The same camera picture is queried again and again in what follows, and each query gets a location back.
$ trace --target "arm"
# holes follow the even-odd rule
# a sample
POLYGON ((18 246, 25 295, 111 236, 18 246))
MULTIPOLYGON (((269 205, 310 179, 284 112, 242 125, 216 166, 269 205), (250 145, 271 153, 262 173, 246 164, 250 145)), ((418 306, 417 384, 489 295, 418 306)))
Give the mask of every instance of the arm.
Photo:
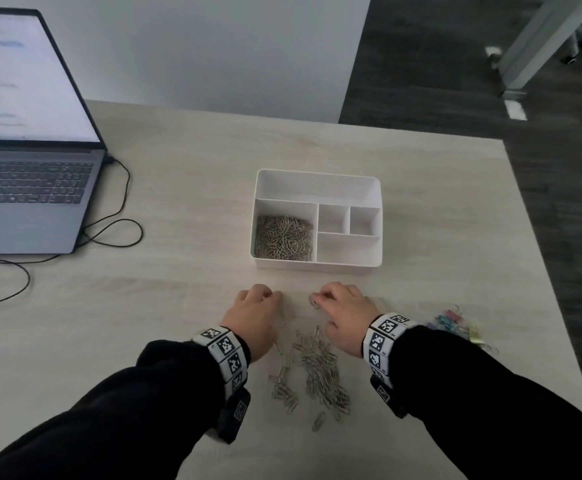
MULTIPOLYGON (((255 285, 238 294, 220 323, 239 339, 247 362, 271 348, 280 298, 255 285)), ((223 403, 224 380, 206 347, 151 342, 134 367, 0 452, 0 479, 174 479, 223 403)))
MULTIPOLYGON (((375 305, 341 283, 311 298, 333 319, 331 341, 362 357, 367 329, 380 316, 375 305)), ((399 402, 467 477, 582 473, 582 413, 467 340, 407 330, 393 345, 389 373, 399 402)))

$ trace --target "light wood tabletop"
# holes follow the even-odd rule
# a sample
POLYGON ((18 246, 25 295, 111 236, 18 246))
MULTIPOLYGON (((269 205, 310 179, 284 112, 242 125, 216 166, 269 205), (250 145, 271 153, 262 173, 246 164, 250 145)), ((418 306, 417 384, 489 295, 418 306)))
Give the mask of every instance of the light wood tabletop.
MULTIPOLYGON (((582 410, 582 376, 501 141, 89 106, 109 149, 133 174, 123 216, 140 221, 146 238, 135 248, 89 245, 30 266, 30 290, 0 304, 0 449, 134 364, 147 342, 186 340, 217 323, 235 293, 253 283, 303 296, 328 281, 350 282, 422 322, 457 305, 499 361, 582 410), (261 168, 380 179, 383 265, 365 276, 255 268, 249 233, 261 168)), ((104 170, 91 218, 119 206, 125 177, 117 166, 104 170)), ((102 239, 125 243, 136 235, 121 224, 102 239)), ((0 266, 0 298, 24 279, 0 266)), ((418 420, 393 416, 362 361, 340 357, 352 413, 318 433, 311 432, 318 405, 303 391, 292 415, 271 399, 267 375, 280 362, 273 350, 250 368, 252 405, 236 442, 203 438, 181 475, 463 477, 418 420)), ((441 367, 463 373, 453 357, 441 367)), ((440 401, 453 404, 452 392, 440 401)), ((498 434, 461 404, 449 414, 467 415, 468 427, 479 425, 486 438, 498 434)))

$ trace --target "hand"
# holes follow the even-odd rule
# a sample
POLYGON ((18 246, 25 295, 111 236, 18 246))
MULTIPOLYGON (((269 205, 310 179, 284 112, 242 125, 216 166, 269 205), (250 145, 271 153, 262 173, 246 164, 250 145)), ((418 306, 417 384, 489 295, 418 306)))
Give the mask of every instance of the hand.
POLYGON ((253 285, 235 297, 220 326, 228 328, 249 346, 251 362, 263 357, 278 338, 273 316, 282 301, 282 291, 272 292, 266 285, 253 285))
POLYGON ((327 324, 326 334, 335 346, 354 357, 362 357, 362 341, 369 325, 381 315, 373 302, 354 285, 327 283, 311 299, 333 321, 327 324))

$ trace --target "person's left hand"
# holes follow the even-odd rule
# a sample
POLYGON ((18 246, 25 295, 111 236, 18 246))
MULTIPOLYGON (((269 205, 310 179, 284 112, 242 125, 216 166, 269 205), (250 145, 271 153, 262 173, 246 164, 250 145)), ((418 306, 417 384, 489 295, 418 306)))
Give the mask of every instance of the person's left hand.
POLYGON ((282 291, 273 292, 266 285, 253 285, 235 297, 220 326, 243 339, 251 352, 251 362, 266 354, 278 338, 273 316, 282 300, 282 291))

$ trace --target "dark floor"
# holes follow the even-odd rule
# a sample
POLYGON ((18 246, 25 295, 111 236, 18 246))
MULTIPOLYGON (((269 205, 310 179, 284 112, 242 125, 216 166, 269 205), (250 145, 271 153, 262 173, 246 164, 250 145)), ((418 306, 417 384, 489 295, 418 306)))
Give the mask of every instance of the dark floor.
POLYGON ((537 7, 372 0, 340 122, 504 140, 582 369, 582 54, 547 63, 515 121, 484 51, 510 46, 537 7))

